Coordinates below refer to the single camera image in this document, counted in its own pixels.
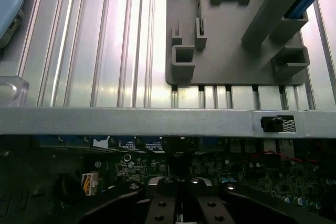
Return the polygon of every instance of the red wire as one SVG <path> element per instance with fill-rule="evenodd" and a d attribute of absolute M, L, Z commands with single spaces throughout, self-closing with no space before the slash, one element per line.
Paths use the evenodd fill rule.
<path fill-rule="evenodd" d="M 307 161 L 303 161 L 301 159 L 298 159 L 298 158 L 290 158 L 290 157 L 287 157 L 285 156 L 284 154 L 281 154 L 281 153 L 277 153 L 277 152 L 274 152 L 274 151 L 266 151 L 266 152 L 262 152 L 260 154 L 253 154 L 251 156 L 249 156 L 249 159 L 251 158 L 256 158 L 256 157 L 259 157 L 263 154 L 272 154 L 272 155 L 277 155 L 277 156 L 280 156 L 280 157 L 283 157 L 285 159 L 288 159 L 288 160 L 291 160 L 291 161 L 294 161 L 294 162 L 297 162 L 297 163 L 304 163 L 304 162 L 308 162 L 308 163 L 319 163 L 320 161 L 318 160 L 307 160 Z"/>

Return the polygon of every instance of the motherboard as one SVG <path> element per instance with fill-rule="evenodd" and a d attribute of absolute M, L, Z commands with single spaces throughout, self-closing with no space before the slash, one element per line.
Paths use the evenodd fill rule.
<path fill-rule="evenodd" d="M 190 176 L 207 178 L 213 186 L 239 182 L 320 215 L 326 210 L 329 217 L 336 204 L 333 156 L 325 153 L 319 141 L 294 141 L 290 156 L 281 141 L 275 146 L 284 154 L 259 152 L 258 144 L 251 148 L 241 140 L 232 140 L 227 151 L 196 152 L 190 159 Z M 146 185 L 154 177 L 174 176 L 164 153 L 92 155 L 85 164 L 88 172 L 99 174 L 98 191 L 129 180 Z"/>

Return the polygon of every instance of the white connector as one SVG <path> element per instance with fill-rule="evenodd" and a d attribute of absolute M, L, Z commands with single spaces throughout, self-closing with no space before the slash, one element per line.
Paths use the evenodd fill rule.
<path fill-rule="evenodd" d="M 98 186 L 98 173 L 82 174 L 81 185 L 86 196 L 95 195 L 97 193 Z"/>

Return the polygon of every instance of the clear plastic piece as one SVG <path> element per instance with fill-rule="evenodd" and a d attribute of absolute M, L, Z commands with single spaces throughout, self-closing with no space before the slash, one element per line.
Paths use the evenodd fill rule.
<path fill-rule="evenodd" d="M 0 76 L 0 106 L 25 105 L 29 83 L 19 76 Z"/>

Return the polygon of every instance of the circuit board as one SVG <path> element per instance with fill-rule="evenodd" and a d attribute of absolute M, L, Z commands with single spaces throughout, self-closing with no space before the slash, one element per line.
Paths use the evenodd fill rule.
<path fill-rule="evenodd" d="M 191 175 L 207 178 L 214 186 L 227 181 L 239 182 L 316 213 L 320 213 L 326 204 L 327 208 L 334 208 L 334 159 L 322 160 L 320 151 L 311 153 L 306 146 L 300 148 L 298 144 L 294 158 L 273 151 L 255 154 L 255 149 L 250 149 L 248 145 L 242 152 L 239 146 L 240 143 L 235 145 L 233 141 L 228 153 L 193 155 Z M 127 158 L 125 161 L 125 155 L 130 155 L 131 160 Z M 91 172 L 99 173 L 100 191 L 127 180 L 146 185 L 151 178 L 172 175 L 165 154 L 120 153 L 106 157 L 91 156 L 86 161 Z"/>

